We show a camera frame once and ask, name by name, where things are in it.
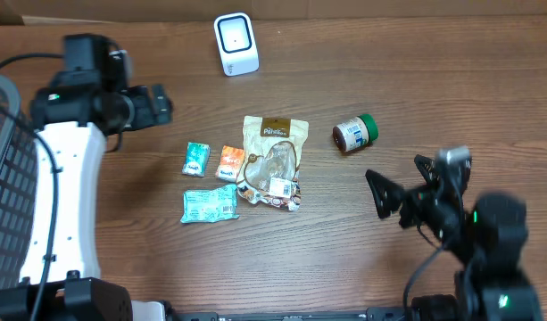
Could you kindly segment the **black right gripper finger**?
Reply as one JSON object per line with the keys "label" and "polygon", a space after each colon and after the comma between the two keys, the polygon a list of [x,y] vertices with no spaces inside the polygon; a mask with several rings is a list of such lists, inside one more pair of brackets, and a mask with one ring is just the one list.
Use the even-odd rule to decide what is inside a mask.
{"label": "black right gripper finger", "polygon": [[437,185],[439,183],[439,174],[433,159],[417,154],[414,157],[414,163],[427,185]]}
{"label": "black right gripper finger", "polygon": [[378,217],[390,217],[401,207],[406,196],[405,189],[371,169],[366,171],[365,178],[372,192]]}

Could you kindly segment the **small teal box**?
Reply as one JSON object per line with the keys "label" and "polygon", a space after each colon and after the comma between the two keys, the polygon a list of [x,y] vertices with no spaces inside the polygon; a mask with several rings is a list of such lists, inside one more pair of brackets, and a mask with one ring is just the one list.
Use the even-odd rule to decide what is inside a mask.
{"label": "small teal box", "polygon": [[182,173],[189,176],[204,177],[211,153],[208,144],[188,142]]}

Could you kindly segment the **green lid jar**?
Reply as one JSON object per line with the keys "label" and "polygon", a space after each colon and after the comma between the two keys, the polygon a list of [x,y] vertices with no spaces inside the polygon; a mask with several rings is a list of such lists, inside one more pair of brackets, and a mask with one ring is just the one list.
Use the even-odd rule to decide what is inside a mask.
{"label": "green lid jar", "polygon": [[333,138],[341,152],[360,149],[378,137],[377,123],[370,114],[361,114],[333,127]]}

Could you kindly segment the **small orange box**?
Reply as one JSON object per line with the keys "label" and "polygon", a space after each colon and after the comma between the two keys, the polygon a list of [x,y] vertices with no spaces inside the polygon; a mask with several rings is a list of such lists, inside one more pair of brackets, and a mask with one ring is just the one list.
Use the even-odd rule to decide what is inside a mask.
{"label": "small orange box", "polygon": [[224,145],[220,155],[220,163],[216,170],[216,178],[235,183],[244,163],[244,150]]}

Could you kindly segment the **teal snack packet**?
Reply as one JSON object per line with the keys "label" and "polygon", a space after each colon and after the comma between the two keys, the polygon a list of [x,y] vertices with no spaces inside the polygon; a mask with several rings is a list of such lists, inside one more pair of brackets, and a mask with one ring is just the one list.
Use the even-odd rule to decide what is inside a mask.
{"label": "teal snack packet", "polygon": [[234,184],[213,190],[188,190],[183,193],[182,224],[216,223],[238,219],[237,192]]}

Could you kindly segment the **beige snack pouch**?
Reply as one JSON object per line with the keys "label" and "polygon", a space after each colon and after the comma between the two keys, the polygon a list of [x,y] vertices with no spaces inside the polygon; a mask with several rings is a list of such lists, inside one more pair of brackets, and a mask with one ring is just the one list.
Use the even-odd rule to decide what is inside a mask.
{"label": "beige snack pouch", "polygon": [[246,116],[238,195],[251,204],[299,210],[300,166],[308,134],[309,123],[303,120]]}

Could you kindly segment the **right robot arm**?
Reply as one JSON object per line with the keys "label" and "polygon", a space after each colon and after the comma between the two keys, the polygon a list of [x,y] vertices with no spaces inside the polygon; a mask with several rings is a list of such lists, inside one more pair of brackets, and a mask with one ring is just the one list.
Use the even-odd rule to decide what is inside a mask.
{"label": "right robot arm", "polygon": [[[402,294],[407,320],[541,320],[536,289],[520,259],[528,238],[526,204],[508,194],[482,194],[465,210],[472,157],[464,147],[443,149],[434,158],[417,155],[414,163],[425,180],[405,189],[367,170],[377,214],[397,212],[402,228],[427,226],[439,245],[412,274]],[[438,254],[449,251],[461,263],[453,295],[411,297],[410,289]]]}

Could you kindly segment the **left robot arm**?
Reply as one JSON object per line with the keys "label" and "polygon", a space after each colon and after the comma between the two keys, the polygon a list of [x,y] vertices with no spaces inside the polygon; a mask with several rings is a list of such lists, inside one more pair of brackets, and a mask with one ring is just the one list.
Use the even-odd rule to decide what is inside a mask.
{"label": "left robot arm", "polygon": [[23,125],[37,150],[33,226],[18,284],[0,291],[0,318],[171,320],[169,303],[132,300],[102,279],[95,211],[108,138],[170,123],[172,102],[160,85],[128,85],[127,53],[112,39],[63,43],[64,68],[36,92]]}

